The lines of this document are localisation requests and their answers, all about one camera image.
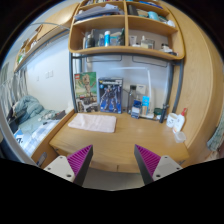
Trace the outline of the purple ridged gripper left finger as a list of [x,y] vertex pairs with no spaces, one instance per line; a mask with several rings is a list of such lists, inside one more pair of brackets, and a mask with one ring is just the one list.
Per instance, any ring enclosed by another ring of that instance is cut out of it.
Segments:
[[93,146],[89,145],[69,156],[58,156],[44,170],[82,186],[92,156]]

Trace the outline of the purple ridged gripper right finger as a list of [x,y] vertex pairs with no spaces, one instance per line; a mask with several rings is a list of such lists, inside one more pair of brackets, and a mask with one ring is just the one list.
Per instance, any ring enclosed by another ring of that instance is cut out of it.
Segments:
[[168,155],[159,156],[139,145],[134,146],[134,155],[145,185],[182,169]]

